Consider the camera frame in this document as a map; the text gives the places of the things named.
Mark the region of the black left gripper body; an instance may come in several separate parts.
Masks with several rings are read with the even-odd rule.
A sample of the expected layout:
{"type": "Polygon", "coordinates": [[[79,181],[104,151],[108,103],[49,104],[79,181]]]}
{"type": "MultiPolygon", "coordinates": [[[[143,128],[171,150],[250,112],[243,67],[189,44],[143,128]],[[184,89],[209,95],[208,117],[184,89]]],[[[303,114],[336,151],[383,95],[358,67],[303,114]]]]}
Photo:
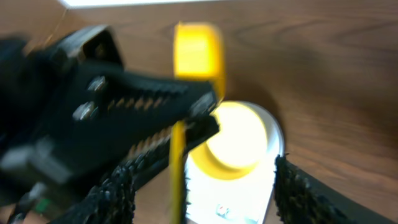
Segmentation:
{"type": "Polygon", "coordinates": [[[44,49],[1,39],[1,205],[24,216],[42,199],[67,212],[116,158],[84,122],[85,67],[123,69],[110,27],[89,26],[44,49]]]}

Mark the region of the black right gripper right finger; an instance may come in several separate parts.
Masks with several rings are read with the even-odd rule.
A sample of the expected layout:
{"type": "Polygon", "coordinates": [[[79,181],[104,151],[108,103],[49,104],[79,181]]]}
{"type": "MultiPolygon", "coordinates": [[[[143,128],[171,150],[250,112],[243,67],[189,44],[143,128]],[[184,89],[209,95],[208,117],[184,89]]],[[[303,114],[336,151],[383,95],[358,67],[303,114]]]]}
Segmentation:
{"type": "Polygon", "coordinates": [[[274,200],[287,224],[394,224],[333,190],[287,160],[275,159],[274,200]]]}

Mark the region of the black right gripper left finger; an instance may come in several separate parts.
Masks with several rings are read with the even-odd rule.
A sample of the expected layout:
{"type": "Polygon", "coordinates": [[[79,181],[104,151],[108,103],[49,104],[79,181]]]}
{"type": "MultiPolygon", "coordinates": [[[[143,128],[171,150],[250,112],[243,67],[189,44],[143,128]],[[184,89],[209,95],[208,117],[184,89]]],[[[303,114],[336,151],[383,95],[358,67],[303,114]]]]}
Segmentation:
{"type": "Polygon", "coordinates": [[[133,166],[117,166],[88,195],[49,224],[133,224],[136,191],[133,166]]]}

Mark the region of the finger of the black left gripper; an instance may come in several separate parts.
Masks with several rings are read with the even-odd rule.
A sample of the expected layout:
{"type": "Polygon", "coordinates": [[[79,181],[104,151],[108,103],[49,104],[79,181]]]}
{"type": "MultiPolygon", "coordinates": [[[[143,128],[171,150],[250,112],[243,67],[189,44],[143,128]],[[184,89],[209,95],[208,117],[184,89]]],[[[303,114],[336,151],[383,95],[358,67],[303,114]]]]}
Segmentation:
{"type": "Polygon", "coordinates": [[[157,78],[118,67],[85,67],[86,123],[157,123],[208,116],[218,103],[209,81],[157,78]]]}
{"type": "MultiPolygon", "coordinates": [[[[188,154],[219,130],[218,122],[211,115],[186,120],[182,129],[182,154],[188,154]]],[[[132,179],[135,187],[148,183],[169,166],[172,138],[172,128],[168,127],[133,145],[125,161],[118,166],[118,178],[132,179]]]]}

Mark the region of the yellow plastic scoop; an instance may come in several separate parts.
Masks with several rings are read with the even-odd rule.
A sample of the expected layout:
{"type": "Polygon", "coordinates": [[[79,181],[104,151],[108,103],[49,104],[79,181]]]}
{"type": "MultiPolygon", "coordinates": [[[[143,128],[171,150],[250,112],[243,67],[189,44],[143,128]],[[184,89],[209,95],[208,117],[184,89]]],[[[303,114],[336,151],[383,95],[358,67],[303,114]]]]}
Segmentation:
{"type": "MultiPolygon", "coordinates": [[[[175,26],[174,75],[182,80],[209,81],[216,101],[223,100],[226,93],[223,40],[216,26],[206,22],[179,22],[175,26]]],[[[170,139],[171,224],[185,221],[183,125],[179,121],[172,127],[170,139]]]]}

